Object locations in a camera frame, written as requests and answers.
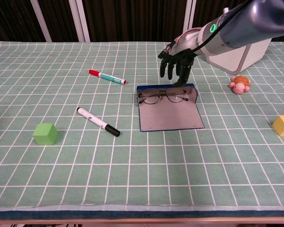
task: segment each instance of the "eyeglass frame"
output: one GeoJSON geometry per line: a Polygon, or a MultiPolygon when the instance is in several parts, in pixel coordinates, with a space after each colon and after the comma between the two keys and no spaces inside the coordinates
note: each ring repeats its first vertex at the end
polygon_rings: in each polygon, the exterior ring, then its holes
{"type": "MultiPolygon", "coordinates": [[[[153,105],[153,104],[156,104],[157,102],[159,102],[160,101],[160,97],[162,97],[162,96],[165,96],[169,101],[171,101],[170,99],[169,99],[169,96],[167,95],[167,93],[166,93],[166,91],[168,90],[168,89],[170,89],[170,88],[167,88],[167,89],[165,89],[165,90],[159,90],[159,89],[157,89],[157,88],[153,88],[153,89],[155,89],[155,90],[158,90],[158,92],[159,92],[159,95],[158,95],[158,100],[155,102],[155,103],[147,103],[147,102],[145,102],[145,100],[143,99],[143,97],[141,97],[142,96],[142,94],[138,94],[137,95],[137,97],[138,98],[141,98],[142,100],[141,101],[139,101],[138,103],[139,104],[141,104],[141,103],[146,103],[146,104],[148,104],[148,105],[153,105]]],[[[184,89],[182,89],[183,90],[183,97],[181,97],[181,101],[180,102],[182,102],[183,100],[184,101],[188,101],[189,99],[188,98],[185,98],[184,97],[184,95],[187,93],[187,91],[186,90],[184,90],[184,89]]]]}

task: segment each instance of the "toy turtle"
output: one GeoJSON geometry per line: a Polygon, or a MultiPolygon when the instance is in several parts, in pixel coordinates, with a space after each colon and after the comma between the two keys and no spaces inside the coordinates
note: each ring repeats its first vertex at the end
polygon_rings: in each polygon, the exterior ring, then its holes
{"type": "Polygon", "coordinates": [[[249,85],[251,84],[250,79],[247,79],[245,76],[236,76],[232,77],[232,82],[229,84],[229,87],[232,88],[233,92],[237,95],[242,94],[243,92],[248,92],[250,90],[249,85]]]}

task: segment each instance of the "marker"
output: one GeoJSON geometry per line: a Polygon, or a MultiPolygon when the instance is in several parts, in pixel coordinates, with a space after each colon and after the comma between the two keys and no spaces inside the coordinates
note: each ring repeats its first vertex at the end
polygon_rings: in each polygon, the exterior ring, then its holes
{"type": "Polygon", "coordinates": [[[105,129],[106,131],[110,132],[114,136],[119,136],[120,131],[115,129],[113,126],[107,124],[103,120],[97,118],[95,115],[92,115],[90,112],[86,111],[85,109],[78,107],[77,112],[81,114],[82,116],[89,119],[91,122],[95,123],[96,125],[100,126],[102,129],[105,129]]]}
{"type": "Polygon", "coordinates": [[[120,78],[117,78],[117,77],[113,77],[113,76],[109,76],[107,74],[104,74],[102,72],[98,72],[96,70],[89,70],[89,73],[91,75],[94,75],[96,77],[100,77],[100,78],[103,78],[103,79],[107,79],[109,81],[112,81],[112,82],[115,82],[117,84],[122,84],[122,85],[125,85],[126,84],[126,79],[120,79],[120,78]]]}

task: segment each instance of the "robotic hand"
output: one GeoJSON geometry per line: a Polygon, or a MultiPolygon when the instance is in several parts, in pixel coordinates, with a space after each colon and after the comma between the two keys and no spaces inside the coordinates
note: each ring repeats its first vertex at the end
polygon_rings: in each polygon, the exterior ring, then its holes
{"type": "Polygon", "coordinates": [[[192,28],[168,44],[158,55],[160,77],[168,65],[179,76],[175,87],[188,81],[194,58],[218,55],[249,44],[284,35],[284,0],[247,0],[202,28],[192,28]]]}

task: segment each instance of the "table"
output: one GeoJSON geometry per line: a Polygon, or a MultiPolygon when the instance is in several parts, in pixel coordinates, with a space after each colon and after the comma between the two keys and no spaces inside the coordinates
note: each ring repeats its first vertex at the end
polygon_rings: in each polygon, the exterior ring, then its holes
{"type": "Polygon", "coordinates": [[[136,87],[177,80],[159,76],[166,44],[0,42],[0,221],[284,221],[284,137],[271,126],[284,114],[284,43],[241,73],[252,81],[242,95],[198,56],[188,83],[205,128],[141,132],[136,87]],[[56,144],[36,144],[41,122],[56,126],[56,144]]]}

